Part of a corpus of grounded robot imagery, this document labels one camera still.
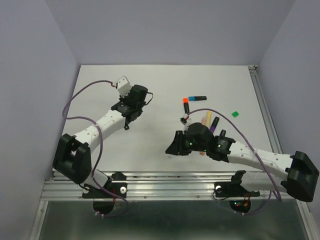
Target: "purple marker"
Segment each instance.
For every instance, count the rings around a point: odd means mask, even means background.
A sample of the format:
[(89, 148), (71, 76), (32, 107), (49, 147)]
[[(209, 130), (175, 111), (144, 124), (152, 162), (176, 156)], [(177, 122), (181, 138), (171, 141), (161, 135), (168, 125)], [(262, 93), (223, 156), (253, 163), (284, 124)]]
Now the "purple marker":
[(219, 122), (219, 117), (215, 117), (214, 118), (214, 120), (213, 120), (213, 122), (212, 122), (212, 124), (211, 124), (211, 127), (210, 127), (210, 131), (212, 132), (212, 133), (214, 133), (214, 131), (216, 130), (216, 127), (217, 127), (217, 125), (218, 125), (218, 122)]

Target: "gray wall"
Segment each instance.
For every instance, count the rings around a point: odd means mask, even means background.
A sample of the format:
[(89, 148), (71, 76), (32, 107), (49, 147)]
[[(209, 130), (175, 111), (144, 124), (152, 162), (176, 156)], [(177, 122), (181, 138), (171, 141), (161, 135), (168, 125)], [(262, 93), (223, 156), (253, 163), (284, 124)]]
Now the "gray wall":
[(81, 64), (258, 64), (294, 0), (46, 0)]
[(29, 238), (78, 72), (44, 0), (0, 0), (0, 239)]
[[(319, 65), (320, 1), (297, 0), (260, 62), (258, 74), (283, 151), (306, 152), (318, 169)], [(320, 229), (319, 187), (309, 206)]]

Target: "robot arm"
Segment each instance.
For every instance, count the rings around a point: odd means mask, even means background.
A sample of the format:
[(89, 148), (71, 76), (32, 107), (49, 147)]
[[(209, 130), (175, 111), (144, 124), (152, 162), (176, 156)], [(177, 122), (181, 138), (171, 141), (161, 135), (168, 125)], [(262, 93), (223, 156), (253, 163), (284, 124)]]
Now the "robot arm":
[[(166, 154), (186, 156), (192, 151), (206, 152), (208, 157), (216, 161), (264, 170), (256, 157), (257, 153), (280, 191), (304, 202), (313, 200), (319, 171), (305, 153), (297, 151), (295, 155), (276, 154), (259, 149), (255, 149), (254, 153), (247, 145), (226, 137), (225, 130), (219, 136), (214, 136), (199, 122), (192, 123), (185, 118), (181, 121), (185, 125), (184, 131), (175, 132)], [(240, 197), (259, 190), (275, 190), (265, 172), (237, 171), (231, 181), (219, 182), (216, 196)]]
[[(91, 153), (100, 145), (97, 126), (101, 130), (102, 139), (105, 140), (122, 128), (129, 129), (129, 123), (142, 114), (142, 108), (146, 105), (148, 89), (144, 86), (131, 86), (123, 76), (117, 80), (116, 89), (120, 95), (119, 102), (96, 124), (73, 136), (64, 134), (58, 142), (52, 166), (76, 184), (87, 184), (99, 189), (91, 174), (93, 166)], [(111, 187), (112, 179), (101, 171), (96, 170), (94, 177), (105, 189)]]

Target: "red marker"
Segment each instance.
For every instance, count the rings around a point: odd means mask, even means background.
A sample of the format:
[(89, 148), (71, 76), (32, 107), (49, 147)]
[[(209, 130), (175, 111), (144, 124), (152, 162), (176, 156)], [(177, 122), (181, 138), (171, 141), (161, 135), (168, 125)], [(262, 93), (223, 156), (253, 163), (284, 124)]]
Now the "red marker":
[(185, 112), (186, 114), (189, 114), (189, 113), (190, 113), (190, 109), (189, 109), (189, 101), (188, 101), (188, 98), (187, 98), (187, 97), (185, 97), (185, 98), (183, 99), (183, 107), (184, 107), (184, 112)]

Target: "screw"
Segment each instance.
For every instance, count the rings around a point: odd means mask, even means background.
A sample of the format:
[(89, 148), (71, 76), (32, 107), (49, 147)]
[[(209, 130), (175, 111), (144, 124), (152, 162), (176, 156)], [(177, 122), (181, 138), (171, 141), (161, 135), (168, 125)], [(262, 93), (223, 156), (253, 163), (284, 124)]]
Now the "screw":
[(120, 187), (120, 193), (125, 194), (126, 192), (127, 189), (124, 186)]

